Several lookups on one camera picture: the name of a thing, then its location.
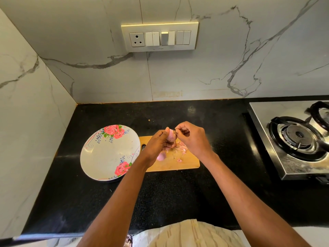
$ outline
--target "rose print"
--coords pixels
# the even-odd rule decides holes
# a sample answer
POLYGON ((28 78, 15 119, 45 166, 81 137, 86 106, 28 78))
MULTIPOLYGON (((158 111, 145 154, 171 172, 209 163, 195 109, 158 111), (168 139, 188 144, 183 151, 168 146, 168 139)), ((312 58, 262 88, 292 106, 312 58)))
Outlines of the rose print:
POLYGON ((119 125, 116 125, 116 130, 117 132, 113 135, 113 137, 115 139, 119 139, 123 136, 124 134, 124 129, 123 128, 120 128, 119 125))
POLYGON ((128 164, 128 162, 122 162, 120 165, 117 166, 117 169, 115 170, 114 174, 118 177, 124 175, 128 169, 130 168, 131 164, 128 164))
POLYGON ((108 135, 113 135, 117 131, 116 127, 117 125, 106 126, 104 132, 108 135))

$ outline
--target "stainless steel stove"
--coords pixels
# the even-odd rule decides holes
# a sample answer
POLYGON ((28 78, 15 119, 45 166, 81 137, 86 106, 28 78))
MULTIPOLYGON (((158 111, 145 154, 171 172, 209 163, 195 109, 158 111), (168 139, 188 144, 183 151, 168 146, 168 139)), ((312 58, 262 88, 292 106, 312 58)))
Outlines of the stainless steel stove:
POLYGON ((329 101, 251 102, 249 113, 284 179, 329 183, 329 101))

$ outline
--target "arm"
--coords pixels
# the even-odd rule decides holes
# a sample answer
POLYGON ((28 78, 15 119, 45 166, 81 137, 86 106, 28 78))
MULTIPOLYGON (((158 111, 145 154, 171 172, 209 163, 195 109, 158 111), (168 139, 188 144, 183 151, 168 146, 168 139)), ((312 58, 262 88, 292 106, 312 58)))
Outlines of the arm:
POLYGON ((147 168, 152 166, 167 143, 168 131, 159 130, 148 142, 121 180, 112 197, 89 226, 77 247, 122 247, 147 168))
POLYGON ((178 138, 207 167, 253 247, 310 245, 261 201, 214 153, 205 131, 189 122, 176 127, 178 138))

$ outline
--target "plate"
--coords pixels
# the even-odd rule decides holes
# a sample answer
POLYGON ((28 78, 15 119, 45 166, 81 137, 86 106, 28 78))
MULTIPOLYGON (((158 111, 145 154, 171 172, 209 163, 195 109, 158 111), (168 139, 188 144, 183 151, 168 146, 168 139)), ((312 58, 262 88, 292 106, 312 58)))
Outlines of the plate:
POLYGON ((109 181, 122 177, 141 150, 137 133, 125 125, 99 129, 84 144, 80 163, 90 178, 109 181))

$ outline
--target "backsplash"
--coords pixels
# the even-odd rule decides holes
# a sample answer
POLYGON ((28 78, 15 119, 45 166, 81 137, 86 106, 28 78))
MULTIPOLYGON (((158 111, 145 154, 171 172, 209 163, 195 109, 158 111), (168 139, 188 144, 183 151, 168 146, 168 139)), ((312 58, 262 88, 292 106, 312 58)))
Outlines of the backsplash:
POLYGON ((329 0, 0 0, 77 103, 329 92, 329 0), (195 50, 127 53, 121 24, 199 21, 195 50))
POLYGON ((0 10, 0 239, 19 236, 76 103, 0 10))

